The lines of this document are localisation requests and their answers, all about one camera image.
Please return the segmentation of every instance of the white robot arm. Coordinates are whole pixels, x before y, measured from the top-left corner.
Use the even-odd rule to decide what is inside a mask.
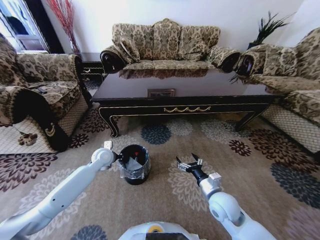
[[[233,240],[275,240],[260,223],[252,220],[246,212],[240,208],[237,200],[221,191],[221,176],[212,173],[209,176],[202,170],[202,159],[194,155],[197,162],[182,163],[178,158],[178,167],[192,173],[208,200],[211,214],[228,231]],[[107,148],[96,150],[91,161],[79,167],[55,187],[37,206],[19,215],[12,216],[0,224],[1,240],[25,240],[25,236],[37,233],[45,228],[50,221],[62,210],[66,209],[94,180],[98,171],[111,167],[118,156]],[[156,225],[163,233],[182,233],[189,240],[198,240],[196,234],[190,234],[181,226],[166,222],[149,222],[128,229],[120,239],[138,240],[146,239],[151,233],[150,226]]]
[[[192,153],[193,163],[182,163],[178,157],[178,168],[192,173],[205,199],[209,203],[210,213],[217,219],[232,237],[232,240],[275,240],[276,238],[260,223],[254,221],[228,193],[221,191],[222,177],[217,173],[209,176],[202,170],[203,160]]]
[[[62,210],[66,209],[95,179],[98,171],[111,167],[117,160],[114,152],[107,148],[97,149],[91,161],[77,168],[56,186],[37,206],[19,215],[12,216],[0,224],[2,240],[26,239],[46,227]]]

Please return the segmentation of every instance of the black trash can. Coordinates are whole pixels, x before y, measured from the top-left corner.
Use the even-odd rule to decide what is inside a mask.
[[[141,145],[129,145],[126,146],[120,152],[121,158],[118,160],[118,164],[121,171],[121,177],[131,185],[140,185],[144,183],[151,169],[150,158],[148,150]],[[130,158],[134,159],[141,165],[140,168],[127,169]]]

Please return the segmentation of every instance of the floral rug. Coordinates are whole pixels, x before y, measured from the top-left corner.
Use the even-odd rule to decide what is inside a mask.
[[[98,172],[85,191],[32,240],[116,240],[128,228],[151,221],[177,223],[202,239],[231,239],[211,216],[192,174],[178,170],[176,156],[204,160],[203,170],[222,175],[223,191],[277,239],[320,239],[320,166],[270,125],[256,119],[234,130],[237,114],[117,118],[120,136],[91,109],[69,149],[55,153],[0,155],[0,222],[40,202],[94,150],[112,140],[119,153],[140,144],[151,172],[129,185],[117,164]]]

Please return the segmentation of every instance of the dark wooden coffee table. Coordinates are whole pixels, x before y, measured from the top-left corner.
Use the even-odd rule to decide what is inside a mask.
[[[113,138],[119,134],[115,116],[246,112],[239,131],[283,95],[263,84],[230,82],[234,76],[216,69],[121,70],[106,77],[91,101],[100,103]]]

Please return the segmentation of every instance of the green plant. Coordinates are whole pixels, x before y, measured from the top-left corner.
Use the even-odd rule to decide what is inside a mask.
[[[290,14],[288,16],[285,16],[279,20],[274,20],[274,18],[279,13],[271,16],[271,12],[268,11],[269,19],[266,21],[263,17],[260,20],[259,24],[259,34],[256,40],[254,40],[255,44],[262,44],[262,42],[268,37],[270,34],[272,34],[277,28],[281,28],[285,25],[288,25],[288,22],[285,22],[288,18],[290,18],[293,14]]]

